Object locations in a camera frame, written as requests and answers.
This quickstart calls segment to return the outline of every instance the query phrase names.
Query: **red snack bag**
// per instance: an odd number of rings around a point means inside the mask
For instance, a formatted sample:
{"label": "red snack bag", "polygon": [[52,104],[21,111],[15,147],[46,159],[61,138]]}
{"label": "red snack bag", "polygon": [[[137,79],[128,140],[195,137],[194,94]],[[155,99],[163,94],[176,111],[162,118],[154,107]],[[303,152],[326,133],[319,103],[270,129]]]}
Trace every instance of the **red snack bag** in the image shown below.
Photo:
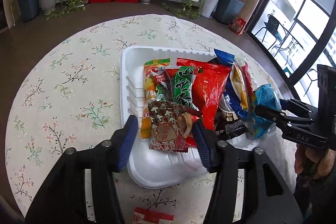
{"label": "red snack bag", "polygon": [[173,215],[158,213],[140,207],[136,207],[134,209],[132,224],[152,224],[152,223],[172,224],[173,220],[174,220]]}
{"label": "red snack bag", "polygon": [[214,117],[231,68],[183,58],[178,58],[176,63],[180,66],[199,68],[192,87],[193,103],[199,111],[203,112],[204,127],[214,131]]}

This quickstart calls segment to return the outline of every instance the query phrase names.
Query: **dark floor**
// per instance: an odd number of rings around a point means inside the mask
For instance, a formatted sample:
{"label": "dark floor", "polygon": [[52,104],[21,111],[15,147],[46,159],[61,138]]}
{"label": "dark floor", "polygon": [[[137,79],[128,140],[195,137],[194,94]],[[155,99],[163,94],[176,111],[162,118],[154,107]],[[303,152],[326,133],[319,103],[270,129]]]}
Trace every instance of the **dark floor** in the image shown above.
{"label": "dark floor", "polygon": [[[46,20],[45,17],[38,16],[30,22],[17,22],[14,27],[0,33],[0,68],[3,71],[0,99],[0,151],[5,150],[7,119],[16,92],[28,73],[44,55],[66,38],[95,24],[145,14],[173,15],[161,7],[159,0],[152,0],[149,5],[140,3],[88,4],[86,10],[60,18]],[[273,77],[283,97],[291,97],[275,67],[247,34],[238,36],[226,25],[214,19],[201,18],[195,23],[224,37],[253,57]],[[3,152],[0,156],[0,174],[0,195],[7,200],[9,205],[17,208],[8,183]]]}

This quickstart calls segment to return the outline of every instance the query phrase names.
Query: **white foam tray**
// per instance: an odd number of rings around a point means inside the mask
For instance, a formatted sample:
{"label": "white foam tray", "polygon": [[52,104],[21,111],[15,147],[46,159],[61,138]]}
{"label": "white foam tray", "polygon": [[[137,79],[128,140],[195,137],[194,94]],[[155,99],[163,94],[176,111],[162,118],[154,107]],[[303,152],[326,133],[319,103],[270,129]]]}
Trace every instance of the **white foam tray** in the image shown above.
{"label": "white foam tray", "polygon": [[[207,62],[214,53],[133,46],[126,48],[120,58],[120,107],[121,123],[125,125],[129,115],[137,116],[139,131],[127,163],[128,173],[140,186],[157,189],[184,182],[207,173],[196,148],[188,153],[150,150],[149,139],[141,139],[140,128],[144,104],[143,64],[153,59],[170,58],[176,65],[177,58]],[[245,134],[230,141],[236,148],[252,150],[258,141],[250,141]]]}

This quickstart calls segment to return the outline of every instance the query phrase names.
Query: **snack bag label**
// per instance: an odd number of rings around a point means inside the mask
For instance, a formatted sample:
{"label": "snack bag label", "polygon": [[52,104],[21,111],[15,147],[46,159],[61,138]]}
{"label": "snack bag label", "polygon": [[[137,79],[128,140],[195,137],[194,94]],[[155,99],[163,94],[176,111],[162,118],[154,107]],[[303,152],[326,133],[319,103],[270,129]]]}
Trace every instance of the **snack bag label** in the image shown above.
{"label": "snack bag label", "polygon": [[194,82],[195,67],[182,66],[174,78],[174,101],[178,104],[197,109],[192,103],[191,86]]}

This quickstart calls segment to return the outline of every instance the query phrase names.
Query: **floral tablecloth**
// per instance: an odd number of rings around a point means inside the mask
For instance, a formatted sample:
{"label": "floral tablecloth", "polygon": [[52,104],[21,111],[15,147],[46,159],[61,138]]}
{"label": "floral tablecloth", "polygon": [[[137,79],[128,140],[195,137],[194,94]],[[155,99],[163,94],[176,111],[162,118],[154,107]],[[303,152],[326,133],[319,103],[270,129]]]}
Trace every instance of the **floral tablecloth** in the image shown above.
{"label": "floral tablecloth", "polygon": [[[109,139],[120,128],[119,60],[132,45],[214,48],[246,58],[257,85],[272,78],[250,56],[222,37],[189,21],[145,15],[100,23],[76,33],[47,54],[29,73],[14,99],[7,123],[6,167],[15,200],[26,212],[47,174],[68,147],[77,150]],[[281,131],[261,145],[295,187],[295,145]],[[173,214],[174,223],[202,223],[215,175],[207,174],[172,187],[145,189],[127,171],[115,174],[115,185],[126,223],[135,207]],[[244,172],[240,171],[235,219],[241,215]],[[90,175],[86,172],[88,217],[95,220]]]}

